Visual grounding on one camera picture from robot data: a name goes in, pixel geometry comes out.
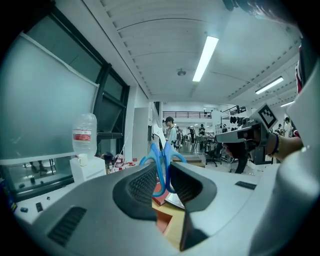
vent slot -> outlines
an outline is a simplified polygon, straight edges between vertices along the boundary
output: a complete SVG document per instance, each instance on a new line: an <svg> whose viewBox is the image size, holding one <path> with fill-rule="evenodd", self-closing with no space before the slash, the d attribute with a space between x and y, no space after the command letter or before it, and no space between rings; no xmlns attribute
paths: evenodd
<svg viewBox="0 0 320 256"><path fill-rule="evenodd" d="M48 237L64 247L84 217L86 211L86 209L81 207L72 207L69 209L62 219L50 231Z"/></svg>

white box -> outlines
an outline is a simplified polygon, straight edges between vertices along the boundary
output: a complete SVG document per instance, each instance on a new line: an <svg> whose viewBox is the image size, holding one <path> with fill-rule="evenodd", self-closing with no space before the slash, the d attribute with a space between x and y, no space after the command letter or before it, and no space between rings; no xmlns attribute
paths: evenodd
<svg viewBox="0 0 320 256"><path fill-rule="evenodd" d="M105 160L94 157L86 166L80 166L78 158L70 160L71 171L75 183L83 183L96 177L106 175Z"/></svg>

blue scissors handle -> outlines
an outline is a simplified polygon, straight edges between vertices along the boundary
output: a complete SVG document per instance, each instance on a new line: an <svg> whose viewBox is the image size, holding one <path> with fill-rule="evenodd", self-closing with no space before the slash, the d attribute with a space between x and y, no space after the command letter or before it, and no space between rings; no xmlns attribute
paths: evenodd
<svg viewBox="0 0 320 256"><path fill-rule="evenodd" d="M153 194L152 194L153 197L160 197L166 191L166 185L165 185L164 175L162 173L160 157L162 157L161 152L157 148L157 145L155 143L152 143L151 147L150 147L149 154L147 156L145 156L144 158L142 158L142 160L140 161L140 164L139 164L139 165L143 165L149 159L154 160L154 162L156 164L156 172L157 172L157 175L159 178L159 182L161 184L161 190L157 191L157 192L153 192Z"/></svg>
<svg viewBox="0 0 320 256"><path fill-rule="evenodd" d="M187 161L183 157L182 154L180 154L179 152L173 151L172 146L170 145L169 142L165 143L162 155L163 155L164 164L165 164L165 188L170 193L176 193L176 191L173 188L171 188L171 186L170 186L170 180L171 180L170 163L171 163L171 159L173 157L177 157L183 163L187 163Z"/></svg>

bottle label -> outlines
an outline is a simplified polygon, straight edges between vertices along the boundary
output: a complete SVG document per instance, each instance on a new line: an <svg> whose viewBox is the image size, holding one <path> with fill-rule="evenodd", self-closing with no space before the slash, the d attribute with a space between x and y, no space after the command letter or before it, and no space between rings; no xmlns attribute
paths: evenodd
<svg viewBox="0 0 320 256"><path fill-rule="evenodd" d="M75 141L91 141L91 130L73 130L73 139Z"/></svg>

sticker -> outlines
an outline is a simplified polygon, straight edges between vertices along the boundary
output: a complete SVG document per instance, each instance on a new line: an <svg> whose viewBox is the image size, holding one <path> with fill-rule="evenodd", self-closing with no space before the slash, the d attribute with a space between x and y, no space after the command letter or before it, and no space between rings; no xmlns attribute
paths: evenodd
<svg viewBox="0 0 320 256"><path fill-rule="evenodd" d="M91 130L73 130L73 139L75 141L91 141Z"/></svg>
<svg viewBox="0 0 320 256"><path fill-rule="evenodd" d="M264 122L264 125L267 127L269 130L277 121L277 118L275 115L272 113L271 109L269 106L266 104L264 105L259 111L258 114L260 115L262 121Z"/></svg>

